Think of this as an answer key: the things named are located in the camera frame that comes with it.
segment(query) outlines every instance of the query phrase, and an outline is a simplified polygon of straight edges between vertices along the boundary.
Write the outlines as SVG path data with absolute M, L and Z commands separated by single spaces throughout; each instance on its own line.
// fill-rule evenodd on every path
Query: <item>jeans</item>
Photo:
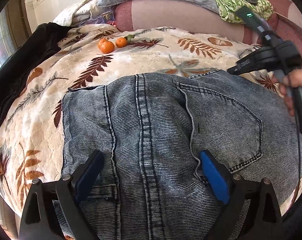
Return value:
M 203 149 L 245 179 L 269 178 L 279 204 L 298 182 L 296 125 L 283 99 L 241 76 L 138 74 L 69 92 L 62 108 L 62 174 L 104 153 L 81 204 L 101 239 L 203 239 L 223 207 L 201 170 Z

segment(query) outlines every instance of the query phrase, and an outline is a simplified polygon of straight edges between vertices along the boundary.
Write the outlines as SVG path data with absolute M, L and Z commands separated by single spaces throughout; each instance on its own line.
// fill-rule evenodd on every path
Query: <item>blue clamp pad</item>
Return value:
M 227 204 L 230 200 L 232 186 L 231 173 L 223 165 L 216 161 L 208 150 L 200 152 L 203 174 L 207 178 L 218 200 Z
M 95 150 L 84 164 L 73 173 L 72 187 L 75 189 L 76 203 L 85 200 L 104 165 L 104 156 L 101 151 Z

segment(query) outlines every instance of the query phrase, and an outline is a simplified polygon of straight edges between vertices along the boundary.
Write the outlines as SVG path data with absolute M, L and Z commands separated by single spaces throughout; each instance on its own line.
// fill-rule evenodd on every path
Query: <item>black jacket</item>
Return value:
M 32 69 L 61 50 L 57 43 L 70 27 L 44 23 L 0 68 L 0 127 Z

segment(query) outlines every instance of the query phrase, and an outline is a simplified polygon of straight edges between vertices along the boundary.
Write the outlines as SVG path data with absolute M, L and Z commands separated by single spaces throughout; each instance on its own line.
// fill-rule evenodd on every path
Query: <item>clamp screw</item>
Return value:
M 264 178 L 263 182 L 267 185 L 269 185 L 271 183 L 270 179 L 268 179 L 268 178 Z
M 33 179 L 32 184 L 37 184 L 40 180 L 39 179 Z
M 240 175 L 240 174 L 237 174 L 237 173 L 234 173 L 234 174 L 232 175 L 232 177 L 233 177 L 233 179 L 235 179 L 235 180 L 240 180 L 240 179 L 241 179 L 241 175 Z
M 64 174 L 63 176 L 62 176 L 62 179 L 63 180 L 69 180 L 71 178 L 71 175 L 70 174 Z

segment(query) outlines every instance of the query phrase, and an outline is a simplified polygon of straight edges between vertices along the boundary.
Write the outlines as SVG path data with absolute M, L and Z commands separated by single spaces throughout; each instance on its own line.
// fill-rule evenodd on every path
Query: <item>fuzzy fleece blanket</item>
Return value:
M 107 55 L 97 48 L 102 37 L 115 42 L 128 34 L 135 34 L 135 38 L 124 48 Z M 226 70 L 257 49 L 215 34 L 189 33 L 171 27 L 121 33 L 106 24 L 71 29 L 59 46 L 60 52 L 30 73 L 25 89 L 0 128 L 0 194 L 19 216 L 32 179 L 60 179 L 64 143 L 61 99 L 68 88 L 109 84 L 137 73 L 188 77 L 214 69 Z M 278 93 L 270 75 L 261 71 L 243 76 Z M 282 213 L 301 191 L 302 178 L 300 188 L 281 204 Z

